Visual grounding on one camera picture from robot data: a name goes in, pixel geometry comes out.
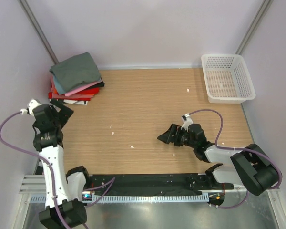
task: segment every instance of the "wooden surface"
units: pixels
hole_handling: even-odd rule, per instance
[[[90,174],[205,172],[211,164],[199,161],[191,148],[157,140],[171,123],[182,125],[182,115],[203,108],[223,115],[220,144],[252,142],[241,105],[208,102],[202,69],[101,73],[106,86],[100,93],[87,106],[69,106],[74,115],[63,128],[66,171],[84,165]],[[201,112],[192,119],[214,142],[220,127],[217,114]]]

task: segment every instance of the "black mount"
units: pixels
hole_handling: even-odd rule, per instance
[[[266,156],[256,144],[250,144],[246,148],[255,150]],[[242,151],[233,155],[231,160],[244,186],[256,196],[259,196],[278,182],[277,171],[269,161],[261,156]]]

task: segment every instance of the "white plastic basket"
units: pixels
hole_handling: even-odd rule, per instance
[[[201,57],[210,103],[240,104],[255,98],[245,60],[235,54],[206,54]]]

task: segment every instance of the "white wall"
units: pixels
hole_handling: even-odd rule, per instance
[[[59,61],[100,68],[199,66],[235,53],[262,0],[28,0]]]
[[[282,170],[286,198],[286,0],[272,3],[243,56],[256,91],[245,114],[255,142]]]
[[[0,123],[25,108],[31,98],[46,99],[48,69],[52,62],[16,0],[0,0]],[[18,116],[3,137],[34,150],[33,118]],[[24,174],[31,174],[36,159],[0,143],[0,229],[10,229],[18,208]]]

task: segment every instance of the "folded clothes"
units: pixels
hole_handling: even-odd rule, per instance
[[[92,88],[92,89],[85,89],[79,92],[79,94],[97,94],[100,92],[100,89],[98,87]]]
[[[65,92],[98,81],[101,73],[88,52],[75,55],[50,68]]]
[[[93,95],[86,95],[86,94],[72,94],[71,96],[65,96],[65,95],[59,95],[55,93],[55,84],[54,84],[54,80],[51,77],[51,84],[52,84],[52,88],[48,94],[49,99],[53,98],[53,99],[76,99],[76,100],[80,100],[80,99],[84,99],[84,98],[93,98]]]
[[[103,81],[103,79],[101,78],[102,82],[96,84],[96,85],[93,85],[91,87],[88,87],[87,89],[92,89],[92,88],[96,88],[96,87],[104,87],[105,86],[105,83]]]
[[[53,76],[53,81],[54,81],[54,85],[55,85],[55,89],[57,90],[58,94],[59,95],[62,95],[62,94],[65,94],[65,96],[70,96],[72,94],[75,94],[75,93],[78,93],[88,87],[91,87],[91,86],[94,86],[98,83],[101,83],[102,82],[102,79],[99,79],[98,81],[96,82],[93,82],[93,83],[89,83],[89,84],[86,84],[84,86],[79,86],[77,88],[75,88],[74,90],[72,91],[69,91],[69,92],[65,92],[64,89],[62,88],[62,86],[60,85],[60,83],[57,81],[55,75]]]
[[[54,92],[48,93],[48,99],[68,99],[68,100],[79,100],[79,101],[90,101],[93,98],[93,95],[85,95],[85,94],[74,94],[70,97],[66,97],[64,95],[55,94]]]
[[[87,105],[88,101],[77,101],[77,100],[69,100],[69,99],[56,99],[56,101],[62,104],[78,104],[78,105]]]
[[[78,87],[78,88],[76,88],[76,89],[74,89],[74,90],[72,90],[72,91],[70,91],[70,92],[66,92],[66,93],[65,93],[65,96],[71,96],[71,95],[73,95],[73,94],[75,94],[75,93],[78,93],[78,92],[80,92],[80,91],[82,91],[82,90],[88,88],[88,87],[91,87],[91,86],[93,86],[93,85],[96,85],[96,84],[100,83],[101,81],[102,81],[102,80],[99,79],[99,80],[96,81],[96,82],[93,82],[93,83],[89,83],[89,84],[80,86],[80,87]]]

